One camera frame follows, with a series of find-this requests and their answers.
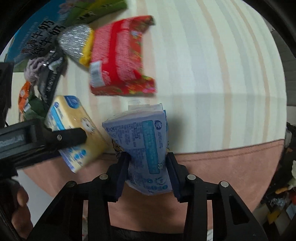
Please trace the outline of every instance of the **red snack package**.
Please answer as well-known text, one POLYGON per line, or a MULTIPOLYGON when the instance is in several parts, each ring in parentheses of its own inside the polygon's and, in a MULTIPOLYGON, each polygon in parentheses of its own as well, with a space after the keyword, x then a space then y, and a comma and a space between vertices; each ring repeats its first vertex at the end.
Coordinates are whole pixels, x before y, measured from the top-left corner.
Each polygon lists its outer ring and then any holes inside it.
POLYGON ((90 88, 95 95, 155 93, 154 79, 142 75, 142 35, 152 16, 123 19, 95 31, 90 88))

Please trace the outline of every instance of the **human hand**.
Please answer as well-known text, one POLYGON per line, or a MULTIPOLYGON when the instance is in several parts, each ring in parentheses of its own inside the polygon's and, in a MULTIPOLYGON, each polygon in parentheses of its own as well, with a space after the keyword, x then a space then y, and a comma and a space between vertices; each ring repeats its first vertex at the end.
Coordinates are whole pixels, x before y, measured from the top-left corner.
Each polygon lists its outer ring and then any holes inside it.
POLYGON ((12 214, 11 223, 22 238, 27 238, 33 229, 31 214, 27 206, 29 201, 28 193, 23 187, 17 192, 18 209, 12 214))

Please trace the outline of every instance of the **white table surface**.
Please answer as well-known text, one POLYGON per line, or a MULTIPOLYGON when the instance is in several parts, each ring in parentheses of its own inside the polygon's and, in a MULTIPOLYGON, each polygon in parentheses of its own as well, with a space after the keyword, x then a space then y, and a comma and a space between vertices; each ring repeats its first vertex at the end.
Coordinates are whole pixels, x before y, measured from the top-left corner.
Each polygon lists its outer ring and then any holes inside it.
MULTIPOLYGON (((154 97, 94 96, 89 75, 69 59, 56 94, 77 96, 108 139, 101 123, 128 102, 162 103, 170 150, 194 153, 283 139, 286 91, 281 59, 262 17, 241 0, 128 0, 129 9, 91 24, 137 15, 156 25, 143 37, 144 74, 156 79, 154 97)), ((18 122, 23 73, 14 73, 8 123, 18 122)))

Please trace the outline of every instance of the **blue milk box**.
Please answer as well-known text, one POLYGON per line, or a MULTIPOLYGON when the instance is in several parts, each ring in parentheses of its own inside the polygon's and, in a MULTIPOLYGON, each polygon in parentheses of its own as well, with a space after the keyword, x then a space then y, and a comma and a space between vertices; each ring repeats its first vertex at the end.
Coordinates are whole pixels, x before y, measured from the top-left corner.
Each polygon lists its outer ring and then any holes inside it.
POLYGON ((145 195, 172 191, 165 165, 168 140, 162 104, 126 111, 102 126, 131 155, 126 181, 130 187, 145 195))

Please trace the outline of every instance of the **yellow snack box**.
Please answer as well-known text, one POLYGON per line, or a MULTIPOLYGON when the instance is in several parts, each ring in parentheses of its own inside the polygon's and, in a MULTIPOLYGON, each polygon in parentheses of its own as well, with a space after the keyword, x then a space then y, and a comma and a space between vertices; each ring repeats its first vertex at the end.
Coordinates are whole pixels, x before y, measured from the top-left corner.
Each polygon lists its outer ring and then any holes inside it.
POLYGON ((94 161, 107 148, 107 143, 75 96, 57 96, 45 118, 45 126, 53 131, 81 127, 86 143, 59 150, 72 172, 94 161))

